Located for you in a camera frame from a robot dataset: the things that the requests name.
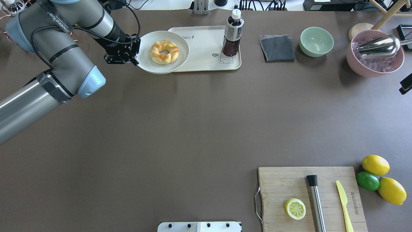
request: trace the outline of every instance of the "lemon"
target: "lemon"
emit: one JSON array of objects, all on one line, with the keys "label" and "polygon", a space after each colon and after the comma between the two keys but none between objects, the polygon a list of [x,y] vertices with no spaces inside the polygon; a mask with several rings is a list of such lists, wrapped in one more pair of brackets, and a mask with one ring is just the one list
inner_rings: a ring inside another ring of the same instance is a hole
[{"label": "lemon", "polygon": [[296,220],[300,220],[306,215],[305,204],[297,198],[289,199],[285,204],[285,210],[291,218]]},{"label": "lemon", "polygon": [[388,177],[379,178],[379,194],[383,199],[395,205],[402,205],[406,200],[406,191],[396,180]]},{"label": "lemon", "polygon": [[389,163],[386,159],[377,156],[366,156],[362,160],[362,167],[373,175],[385,175],[389,172]]}]

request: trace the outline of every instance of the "pink bowl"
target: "pink bowl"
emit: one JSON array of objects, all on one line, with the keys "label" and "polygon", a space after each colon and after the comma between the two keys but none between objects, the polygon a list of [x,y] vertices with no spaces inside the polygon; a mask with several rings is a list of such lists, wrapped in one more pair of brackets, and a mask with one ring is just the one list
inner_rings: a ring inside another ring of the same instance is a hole
[{"label": "pink bowl", "polygon": [[396,53],[395,57],[396,60],[391,64],[393,67],[393,71],[391,72],[378,72],[375,70],[372,70],[366,66],[364,66],[356,57],[355,54],[352,50],[352,45],[354,41],[358,40],[364,40],[366,37],[372,37],[373,39],[382,37],[387,35],[386,33],[383,33],[381,31],[377,30],[367,30],[367,31],[362,31],[356,34],[351,41],[351,44],[348,46],[348,54],[346,55],[346,60],[349,64],[349,67],[357,74],[364,76],[364,77],[378,77],[378,76],[383,76],[389,73],[393,73],[396,70],[398,70],[402,65],[405,60],[405,54],[403,52],[403,48],[401,47],[399,51]]}]

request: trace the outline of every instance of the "dark liquid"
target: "dark liquid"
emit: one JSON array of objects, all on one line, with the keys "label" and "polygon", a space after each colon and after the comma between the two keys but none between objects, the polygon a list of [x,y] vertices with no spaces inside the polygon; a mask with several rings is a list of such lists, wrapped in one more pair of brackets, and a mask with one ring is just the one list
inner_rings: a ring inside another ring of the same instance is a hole
[{"label": "dark liquid", "polygon": [[225,43],[223,45],[223,54],[228,57],[232,57],[239,51],[240,39],[236,41],[230,41],[225,38]]},{"label": "dark liquid", "polygon": [[[227,21],[230,23],[230,25],[233,26],[240,26],[242,22],[240,19],[234,20],[231,16],[227,19]],[[223,44],[223,54],[228,57],[232,57],[237,54],[239,51],[239,43],[240,43],[240,38],[236,41],[230,41],[225,37],[225,42]]]}]

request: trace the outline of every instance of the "black tape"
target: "black tape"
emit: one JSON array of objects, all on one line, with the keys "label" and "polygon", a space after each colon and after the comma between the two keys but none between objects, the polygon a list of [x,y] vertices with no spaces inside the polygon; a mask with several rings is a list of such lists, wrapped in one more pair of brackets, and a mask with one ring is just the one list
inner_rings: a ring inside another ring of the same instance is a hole
[{"label": "black tape", "polygon": [[63,53],[65,53],[66,51],[68,51],[68,50],[70,50],[70,49],[72,49],[72,48],[75,48],[75,47],[79,47],[79,45],[77,45],[77,44],[72,44],[72,45],[70,45],[70,46],[67,46],[67,47],[63,48],[62,50],[60,50],[59,52],[57,52],[56,54],[54,54],[54,56],[52,56],[52,57],[49,59],[49,62],[52,63],[57,57],[61,56],[61,55],[62,55]]},{"label": "black tape", "polygon": [[105,16],[105,10],[103,9],[102,17],[100,17],[99,20],[98,20],[95,24],[91,25],[90,27],[83,27],[83,29],[90,30],[90,29],[92,29],[92,28],[97,27],[97,25],[99,25],[99,24],[103,21],[104,16]]},{"label": "black tape", "polygon": [[40,73],[36,76],[36,79],[43,89],[46,90],[56,101],[61,104],[70,101],[71,98],[67,97],[59,88],[54,86],[54,84],[47,77],[46,73]]}]

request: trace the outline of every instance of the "lemon slice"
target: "lemon slice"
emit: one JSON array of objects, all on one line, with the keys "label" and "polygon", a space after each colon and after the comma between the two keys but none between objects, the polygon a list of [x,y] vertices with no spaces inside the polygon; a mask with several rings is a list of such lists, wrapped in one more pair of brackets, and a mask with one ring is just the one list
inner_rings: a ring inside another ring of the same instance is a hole
[{"label": "lemon slice", "polygon": [[285,210],[295,220],[300,220],[306,215],[305,204],[297,198],[289,199],[285,204]]}]

